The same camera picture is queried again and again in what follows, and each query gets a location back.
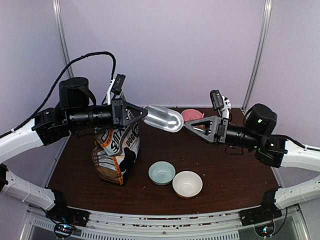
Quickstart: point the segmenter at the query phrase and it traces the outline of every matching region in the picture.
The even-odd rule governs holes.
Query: silver scoop
[[[145,106],[144,109],[148,111],[148,114],[142,118],[142,121],[154,128],[176,133],[184,126],[184,118],[177,111],[153,105]]]

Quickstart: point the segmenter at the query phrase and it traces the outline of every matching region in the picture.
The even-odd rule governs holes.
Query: dark brown tabletop
[[[199,108],[205,116],[211,108]],[[232,123],[242,124],[243,113],[233,109]],[[209,144],[186,129],[164,132],[140,123],[141,147],[125,186],[99,180],[91,160],[94,137],[71,136],[49,187],[63,192],[69,206],[94,211],[177,215],[212,213],[257,206],[264,192],[278,187],[270,167],[244,150],[242,156],[225,154],[225,145]],[[158,186],[148,176],[157,161],[172,163],[176,172],[198,173],[203,189],[197,197],[182,199],[171,184]]]

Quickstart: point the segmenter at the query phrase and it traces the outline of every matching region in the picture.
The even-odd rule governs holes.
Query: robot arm
[[[115,98],[122,92],[124,75],[118,74],[109,88],[114,98],[108,104],[96,105],[93,93],[88,88],[88,80],[83,77],[70,78],[59,84],[59,104],[55,108],[40,111],[20,129],[0,138],[0,192],[44,209],[48,216],[58,222],[75,216],[83,221],[79,212],[71,214],[63,194],[59,191],[36,186],[19,178],[2,164],[4,161],[33,148],[50,145],[70,133],[82,129],[121,128],[142,118],[148,111]],[[131,110],[134,118],[128,117]]]
[[[223,104],[217,96],[220,96],[218,90],[211,91],[215,110],[216,106]],[[255,104],[246,117],[244,126],[240,126],[230,123],[219,113],[219,116],[187,121],[185,128],[209,143],[255,151],[254,157],[270,167],[295,167],[320,172],[320,147],[301,144],[288,136],[271,134],[276,126],[277,114],[270,108]],[[205,126],[205,129],[199,130],[199,126]],[[280,217],[281,209],[319,197],[320,175],[292,187],[267,191],[260,207],[240,212],[242,224],[254,224],[255,219],[268,221],[272,216]]]

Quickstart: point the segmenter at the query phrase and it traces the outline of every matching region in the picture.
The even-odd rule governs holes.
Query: metal frame
[[[243,227],[238,212],[239,210],[186,215],[130,215],[90,211],[87,226],[77,226],[78,230],[72,236],[84,240],[239,240],[239,231],[252,228],[253,225]],[[298,205],[288,209],[288,217],[290,216],[294,219],[299,239],[309,240],[307,226]],[[284,214],[277,221],[282,221],[283,218]],[[23,222],[20,240],[28,240],[34,226],[48,231],[54,228],[43,211],[32,206],[28,207]]]
[[[70,57],[69,57],[69,52],[67,48],[67,41],[66,41],[66,35],[65,35],[65,30],[64,30],[63,20],[62,20],[62,14],[60,10],[60,0],[52,0],[52,4],[53,4],[53,13],[54,13],[54,18],[56,22],[56,27],[58,29],[59,38],[60,38],[63,61],[64,61],[64,64],[67,65],[70,62]],[[68,75],[68,78],[74,77],[74,73],[72,71],[71,66],[67,69],[66,73]]]
[[[264,51],[267,36],[268,36],[270,19],[271,19],[271,11],[272,11],[272,0],[265,0],[258,48],[256,50],[256,55],[255,55],[254,65],[253,65],[253,69],[250,77],[249,86],[246,91],[245,99],[242,106],[242,109],[244,111],[246,111],[248,108],[249,100],[251,98],[251,95],[257,80],[259,67],[260,67],[262,55],[263,55],[262,53]]]

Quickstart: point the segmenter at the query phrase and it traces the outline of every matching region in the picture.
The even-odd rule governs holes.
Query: purple wall
[[[127,76],[128,101],[140,106],[211,106],[219,89],[243,104],[257,50],[264,0],[130,0],[61,2],[71,59],[110,51]],[[77,63],[101,100],[111,60]]]
[[[268,38],[251,107],[263,103],[278,115],[277,134],[320,146],[320,2],[274,1]],[[286,187],[318,176],[279,170]],[[320,236],[320,199],[301,204],[312,239]]]
[[[41,104],[63,68],[51,0],[0,1],[0,133],[25,120]],[[47,107],[55,106],[55,91]],[[62,142],[5,162],[20,177],[44,186]],[[27,205],[0,194],[0,239],[18,239]]]

